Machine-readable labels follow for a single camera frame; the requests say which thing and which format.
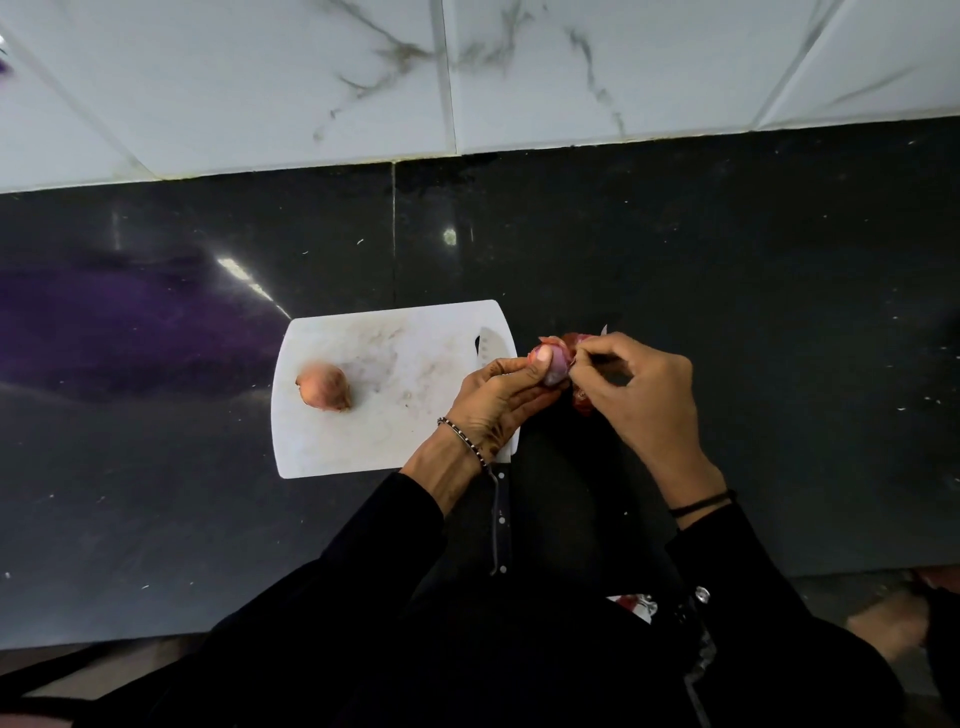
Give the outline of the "person's right hand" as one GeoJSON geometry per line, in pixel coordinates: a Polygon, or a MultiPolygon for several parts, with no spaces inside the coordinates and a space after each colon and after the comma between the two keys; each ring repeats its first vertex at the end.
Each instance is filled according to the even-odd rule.
{"type": "Polygon", "coordinates": [[[666,486],[705,473],[690,359],[620,332],[583,341],[573,365],[621,365],[618,394],[596,405],[621,439],[666,486]]]}

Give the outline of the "person's left hand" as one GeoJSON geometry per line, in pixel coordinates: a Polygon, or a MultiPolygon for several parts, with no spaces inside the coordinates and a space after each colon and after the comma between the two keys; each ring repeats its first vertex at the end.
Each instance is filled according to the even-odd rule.
{"type": "Polygon", "coordinates": [[[477,370],[438,419],[436,434],[467,453],[475,467],[489,467],[515,432],[557,402],[564,387],[551,389],[539,381],[509,381],[506,376],[481,381],[477,370]]]}

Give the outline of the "red onion peel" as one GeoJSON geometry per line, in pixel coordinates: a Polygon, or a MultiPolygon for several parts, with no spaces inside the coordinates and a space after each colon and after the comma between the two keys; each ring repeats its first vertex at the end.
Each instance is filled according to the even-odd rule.
{"type": "MultiPolygon", "coordinates": [[[[602,328],[599,335],[606,335],[606,334],[607,334],[607,326],[605,325],[602,328]]],[[[573,363],[575,362],[579,346],[584,341],[595,338],[597,336],[598,334],[569,332],[569,333],[563,334],[560,337],[560,340],[563,342],[563,344],[567,348],[570,367],[572,367],[573,363]]],[[[579,385],[572,383],[570,387],[570,391],[571,391],[572,407],[579,414],[583,416],[591,415],[592,412],[594,411],[594,405],[590,397],[585,392],[585,390],[581,388],[579,385]]]]}

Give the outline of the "half-peeled red onion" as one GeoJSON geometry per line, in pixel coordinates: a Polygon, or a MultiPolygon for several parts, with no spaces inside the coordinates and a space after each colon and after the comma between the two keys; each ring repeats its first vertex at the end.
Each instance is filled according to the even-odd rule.
{"type": "Polygon", "coordinates": [[[528,362],[537,362],[541,351],[550,352],[550,362],[549,368],[539,384],[551,389],[563,385],[570,378],[570,368],[575,358],[573,349],[562,338],[556,336],[541,337],[539,343],[529,351],[528,362]]]}

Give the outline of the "person's right forearm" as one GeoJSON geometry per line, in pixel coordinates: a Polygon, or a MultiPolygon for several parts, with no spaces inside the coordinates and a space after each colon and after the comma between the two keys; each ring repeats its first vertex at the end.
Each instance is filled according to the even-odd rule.
{"type": "MultiPolygon", "coordinates": [[[[697,477],[665,486],[654,481],[669,509],[730,489],[711,462],[697,477]]],[[[703,621],[727,670],[786,680],[825,675],[855,661],[858,642],[810,613],[737,503],[676,523],[668,550],[682,579],[701,594],[703,621]]]]}

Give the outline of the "person's left forearm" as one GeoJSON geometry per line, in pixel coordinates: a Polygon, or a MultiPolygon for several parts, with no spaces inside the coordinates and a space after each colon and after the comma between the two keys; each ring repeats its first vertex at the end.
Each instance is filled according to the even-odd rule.
{"type": "Polygon", "coordinates": [[[432,434],[374,490],[321,555],[250,602],[243,648],[293,661],[308,649],[342,664],[376,650],[436,562],[445,517],[489,467],[432,434]]]}

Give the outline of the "white plastic cutting board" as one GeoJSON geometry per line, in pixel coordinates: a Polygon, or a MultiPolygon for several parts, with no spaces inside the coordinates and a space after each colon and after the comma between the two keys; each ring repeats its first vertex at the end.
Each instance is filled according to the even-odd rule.
{"type": "Polygon", "coordinates": [[[467,375],[517,354],[493,299],[292,320],[270,389],[278,475],[296,480],[402,467],[467,375]],[[344,372],[348,411],[303,401],[295,378],[315,361],[344,372]]]}

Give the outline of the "black wrist band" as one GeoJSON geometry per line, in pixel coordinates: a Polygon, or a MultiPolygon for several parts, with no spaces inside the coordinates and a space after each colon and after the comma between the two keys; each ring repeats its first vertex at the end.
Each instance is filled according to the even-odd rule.
{"type": "Polygon", "coordinates": [[[674,520],[679,521],[683,518],[687,518],[694,514],[699,514],[703,511],[707,511],[716,507],[721,507],[727,504],[735,504],[737,501],[738,492],[733,489],[727,489],[726,491],[713,494],[693,503],[678,508],[671,508],[668,510],[668,512],[674,520]]]}

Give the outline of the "unpeeled red onion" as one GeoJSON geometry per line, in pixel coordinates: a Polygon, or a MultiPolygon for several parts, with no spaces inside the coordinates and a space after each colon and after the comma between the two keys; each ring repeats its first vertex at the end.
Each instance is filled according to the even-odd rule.
{"type": "Polygon", "coordinates": [[[353,408],[351,385],[343,370],[333,364],[311,362],[298,373],[294,383],[308,407],[329,412],[353,408]]]}

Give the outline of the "person's black clothing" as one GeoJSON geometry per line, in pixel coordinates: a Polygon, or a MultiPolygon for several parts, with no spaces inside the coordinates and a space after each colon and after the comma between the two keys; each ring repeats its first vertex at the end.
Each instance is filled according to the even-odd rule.
{"type": "Polygon", "coordinates": [[[360,662],[317,648],[291,661],[243,647],[238,624],[258,595],[193,653],[97,699],[77,728],[904,726],[893,670],[835,625],[858,643],[844,668],[785,680],[726,669],[701,593],[683,577],[692,605],[676,627],[549,582],[465,581],[415,600],[445,535],[390,632],[360,662]]]}

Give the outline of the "person's bare foot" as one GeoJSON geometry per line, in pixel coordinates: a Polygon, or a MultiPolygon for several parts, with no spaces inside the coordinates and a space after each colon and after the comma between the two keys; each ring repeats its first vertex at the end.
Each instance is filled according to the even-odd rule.
{"type": "Polygon", "coordinates": [[[930,616],[928,594],[904,588],[849,616],[845,628],[893,665],[926,650],[930,616]]]}

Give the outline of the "black-handled kitchen knife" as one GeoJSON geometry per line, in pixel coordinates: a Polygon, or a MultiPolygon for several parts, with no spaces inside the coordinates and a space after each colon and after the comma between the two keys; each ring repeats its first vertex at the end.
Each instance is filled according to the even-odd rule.
{"type": "MultiPolygon", "coordinates": [[[[486,368],[499,358],[513,358],[516,349],[497,331],[483,326],[475,340],[477,363],[486,368]]],[[[512,565],[512,514],[511,514],[511,461],[517,452],[520,432],[516,431],[509,442],[498,451],[495,461],[489,464],[493,501],[490,509],[491,563],[490,576],[505,577],[512,565]]]]}

